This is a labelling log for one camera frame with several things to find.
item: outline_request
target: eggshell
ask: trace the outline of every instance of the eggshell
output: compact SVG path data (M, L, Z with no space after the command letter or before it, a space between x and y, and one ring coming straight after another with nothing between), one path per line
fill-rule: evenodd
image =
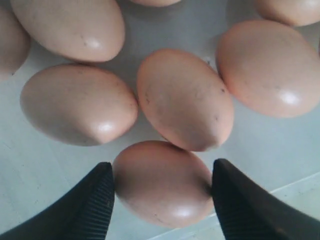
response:
M135 4L141 4L149 7L166 7L172 4L176 4L181 0L130 0Z
M268 20L241 22L220 39L217 64L229 91L259 113L290 118L320 101L320 59L303 36Z
M115 0L10 0L29 34L48 50L80 62L113 59L125 25Z
M218 147L234 123L231 96L216 72L197 56L161 49L141 64L139 102L153 127L189 151Z
M138 116L137 101L124 82L107 70L82 65L38 72L24 86L20 104L36 129L79 146L116 139Z
M320 21L320 0L255 0L254 6L263 18L290 26Z
M212 175L194 154L168 142L134 144L113 163L115 192L145 221L182 228L213 210Z
M0 7L0 81L7 80L28 57L30 36L15 15Z

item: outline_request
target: brown egg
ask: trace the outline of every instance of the brown egg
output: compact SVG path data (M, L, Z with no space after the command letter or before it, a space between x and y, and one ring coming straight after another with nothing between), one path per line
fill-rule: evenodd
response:
M232 131L234 107L226 86L191 53L161 49L151 54L139 68L137 91L153 127L182 149L218 147Z
M290 118L320 101L320 59L303 36L268 20L241 22L220 39L217 64L229 91L259 113Z
M109 71L83 65L38 72L24 86L20 104L36 129L79 146L116 139L138 116L135 96L123 81Z
M176 4L181 0L130 0L136 4L141 4L149 7L166 7L172 4Z
M0 7L0 81L7 80L28 57L31 40L15 15Z
M48 50L80 62L113 59L125 41L115 0L10 0L29 34Z
M145 221L183 228L213 210L212 175L193 153L163 141L134 144L113 163L115 192Z
M290 26L304 26L320 21L320 0L254 0L265 19Z

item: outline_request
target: egg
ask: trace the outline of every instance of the egg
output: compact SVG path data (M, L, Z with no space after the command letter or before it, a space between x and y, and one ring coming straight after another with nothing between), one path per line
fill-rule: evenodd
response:
M254 0L265 19L290 26L304 26L320 21L320 0Z
M10 0L23 27L42 46L79 62L113 59L125 41L115 0Z
M23 87L21 108L47 136L78 146L108 143L138 116L131 89L113 73L83 65L58 65L36 73Z
M149 7L166 7L172 4L176 4L181 0L130 0L135 4L141 4Z
M211 172L193 153L168 142L136 143L112 168L119 199L149 223L183 228L213 210Z
M15 15L0 7L0 81L7 80L28 57L31 40Z
M167 48L152 53L138 70L137 92L153 127L182 149L218 147L232 131L234 107L226 86L192 53Z
M243 104L278 118L310 112L320 101L320 59L289 26L252 20L222 35L217 65L229 91Z

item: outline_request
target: white surface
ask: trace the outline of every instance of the white surface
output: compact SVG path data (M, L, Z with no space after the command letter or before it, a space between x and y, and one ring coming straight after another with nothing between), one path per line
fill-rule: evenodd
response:
M100 67L114 71L133 88L140 61L158 48L188 50L214 66L219 35L254 16L247 0L182 0L162 9L119 2L126 21L126 43L116 59ZM1 5L8 3L0 0ZM318 47L320 24L299 30ZM142 114L129 133L103 146L69 146L36 132L20 109L21 89L36 72L63 62L34 43L23 67L11 80L0 83L0 233L55 202L97 163L112 161L133 143L161 139ZM320 172L320 107L299 118L274 119L237 101L234 104L230 139L219 149L199 154L210 169L214 159L227 158L270 191ZM193 228L206 228L207 223ZM107 239L146 240L168 231L137 219L116 202ZM189 232L186 228L178 233L182 238Z

